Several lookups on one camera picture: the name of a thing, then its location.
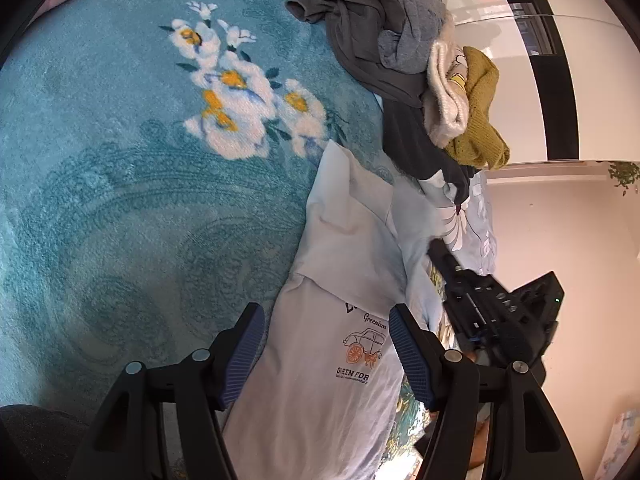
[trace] green plant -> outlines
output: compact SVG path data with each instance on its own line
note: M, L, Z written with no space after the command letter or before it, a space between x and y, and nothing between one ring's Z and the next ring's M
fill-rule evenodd
M622 196L625 196L629 185L640 178L640 168L634 162L612 162L609 166L609 177L618 181L616 187L625 188L622 192Z

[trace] window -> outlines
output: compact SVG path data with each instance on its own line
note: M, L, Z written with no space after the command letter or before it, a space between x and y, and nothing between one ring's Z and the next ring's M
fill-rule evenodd
M554 54L543 17L533 0L507 0L530 56Z

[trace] mustard knit sweater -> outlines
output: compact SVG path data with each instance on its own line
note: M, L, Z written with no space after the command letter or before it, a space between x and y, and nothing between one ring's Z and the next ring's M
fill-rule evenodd
M468 63L466 96L469 120L465 132L446 147L459 164L497 170L509 161L509 147L498 131L489 124L489 106L494 100L499 72L491 60L472 46L464 48Z

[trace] light blue bedsheet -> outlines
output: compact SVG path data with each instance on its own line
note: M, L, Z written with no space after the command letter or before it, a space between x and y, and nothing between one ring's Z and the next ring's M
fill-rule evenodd
M270 308L327 139L392 180L373 95L283 1L71 0L27 30L0 72L0 404L88 417L128 361Z

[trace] leaves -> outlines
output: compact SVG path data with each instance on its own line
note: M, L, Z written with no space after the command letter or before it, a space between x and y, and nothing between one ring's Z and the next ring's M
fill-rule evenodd
M264 76L267 79L273 79L274 77L277 77L279 73L280 73L280 69L273 67L268 69L267 72L264 73Z
M193 66L190 63L176 63L176 65L187 72L196 72L198 70L197 66Z
M344 130L342 129L342 127L340 126L339 121L347 123L347 121L345 121L342 117L340 117L340 114L338 112L328 108L326 111L326 126L329 129L329 132L331 133L331 138L341 146L347 147L348 146L347 136L344 133Z
M288 132L278 128L276 124L278 124L278 120L264 121L264 129L267 132L267 135L270 136L273 140L278 140L279 137L282 137L284 140L291 140L291 135L289 135Z
M629 185L640 179L640 168L634 162L612 162L609 166L609 177L618 181L616 187L625 188L622 192L622 196L625 196Z

